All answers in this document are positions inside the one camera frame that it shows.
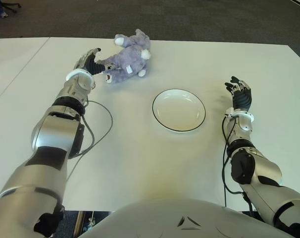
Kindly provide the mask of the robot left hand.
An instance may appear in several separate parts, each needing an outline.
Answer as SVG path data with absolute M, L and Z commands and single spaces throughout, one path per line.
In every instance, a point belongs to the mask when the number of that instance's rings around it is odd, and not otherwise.
M 101 48 L 94 48 L 87 51 L 78 59 L 73 69 L 83 69 L 91 75 L 96 75 L 106 70 L 113 69 L 113 64 L 111 63 L 95 62 L 96 54 L 100 51 Z

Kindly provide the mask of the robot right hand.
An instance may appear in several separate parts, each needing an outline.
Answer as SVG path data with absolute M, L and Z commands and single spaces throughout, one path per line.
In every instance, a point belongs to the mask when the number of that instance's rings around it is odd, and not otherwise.
M 251 88 L 235 76 L 232 76 L 230 82 L 226 82 L 225 86 L 232 96 L 234 110 L 248 112 L 252 103 Z

